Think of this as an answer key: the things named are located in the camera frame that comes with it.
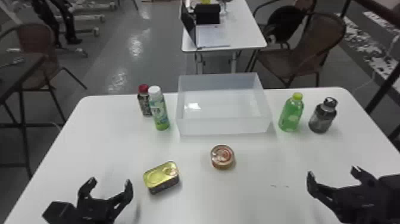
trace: black bag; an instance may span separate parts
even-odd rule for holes
[[[305,11],[292,5],[278,8],[268,19],[267,27],[274,27],[269,35],[274,35],[278,43],[288,41],[302,23],[305,15]]]
[[[197,4],[195,8],[196,24],[220,24],[219,4]]]

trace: green plastic bottle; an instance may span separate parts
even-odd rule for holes
[[[302,99],[303,94],[300,92],[295,92],[292,97],[287,99],[278,122],[279,127],[283,131],[293,132],[297,129],[304,109]]]
[[[166,130],[170,127],[170,121],[167,114],[164,95],[159,86],[151,86],[148,89],[149,106],[153,115],[155,128],[157,130]]]

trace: floor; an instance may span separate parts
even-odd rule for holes
[[[193,74],[195,71],[193,55],[181,52],[182,25],[178,19],[179,1],[171,2],[138,2],[139,11],[136,11],[131,0],[122,0],[122,8],[114,12],[105,12],[106,23],[78,23],[77,28],[98,26],[100,36],[94,37],[90,33],[80,35],[83,43],[79,46],[89,53],[89,58],[79,54],[60,52],[61,64],[69,68],[87,86],[82,89],[71,77],[61,73],[54,80],[57,88],[57,97],[65,114],[69,115],[80,99],[87,95],[102,94],[135,94],[141,83],[160,85],[164,92],[177,91],[177,79],[180,75]],[[263,0],[248,1],[253,10]],[[282,0],[273,6],[259,12],[258,21],[266,21],[271,12],[280,5],[290,4],[290,0]],[[343,0],[319,0],[317,11],[338,13]],[[393,33],[387,32],[363,12],[357,4],[352,4],[348,18],[361,30],[370,34],[382,48],[388,48]],[[23,21],[39,21],[30,10],[22,10],[18,16]],[[3,28],[12,26],[7,23]],[[296,33],[291,40],[295,45],[300,33]],[[400,43],[393,46],[391,56],[400,56]],[[15,46],[15,38],[2,41],[0,50]],[[243,71],[250,52],[244,52],[239,59],[239,71]],[[228,55],[207,55],[206,73],[226,73],[229,71]],[[264,88],[282,88],[283,85],[259,64],[255,71],[259,74]],[[334,48],[324,66],[321,75],[321,86],[341,86],[351,91],[358,102],[365,106],[378,89],[375,82],[357,87],[371,80],[373,68],[363,61],[363,56],[354,51],[343,41]],[[310,87],[314,84],[313,77],[295,79],[292,87]],[[381,130],[388,134],[396,126],[400,107],[385,97],[375,112],[371,115]],[[17,99],[13,95],[8,100],[12,110],[17,112]],[[46,93],[26,94],[26,108],[28,121],[59,122],[60,117]],[[0,121],[7,121],[8,117],[0,108]],[[32,166],[38,167],[52,142],[57,137],[58,129],[29,129],[29,144]],[[0,130],[0,163],[20,161],[21,138],[17,130]],[[14,203],[28,183],[24,169],[0,169],[0,222],[3,222],[11,211]]]

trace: white table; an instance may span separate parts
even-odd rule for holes
[[[231,73],[236,72],[236,59],[238,51],[243,49],[261,49],[267,43],[257,25],[246,0],[232,0],[227,3],[227,14],[221,13],[221,23],[224,23],[226,36],[229,37],[230,46],[220,48],[197,49],[189,34],[183,29],[182,51],[194,53],[196,60],[196,73],[203,73],[204,59],[202,53],[229,51],[232,53]]]
[[[281,131],[276,121],[293,92],[304,94],[298,133]],[[266,133],[180,137],[174,117],[176,94],[166,94],[171,128],[157,131],[142,117],[135,95],[82,99],[58,135],[5,224],[46,223],[51,201],[75,203],[78,188],[95,176],[94,197],[123,190],[129,178],[135,196],[116,223],[338,224],[334,214],[308,195],[307,171],[331,186],[354,185],[358,165],[378,176],[400,173],[400,155],[351,94],[342,88],[265,90],[274,123]],[[338,115],[329,131],[307,126],[316,104],[332,96]],[[236,166],[212,167],[210,150],[227,144]],[[150,195],[144,171],[173,160],[181,184]]]

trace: bottle cap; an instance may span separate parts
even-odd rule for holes
[[[140,94],[147,94],[148,89],[149,89],[149,86],[147,84],[139,85],[139,93]]]
[[[161,88],[159,86],[150,86],[148,93],[150,97],[159,97],[161,96]]]
[[[301,100],[303,99],[303,94],[301,92],[295,92],[292,97],[294,100]]]
[[[324,100],[324,105],[327,107],[335,108],[338,105],[338,101],[333,97],[327,97]]]

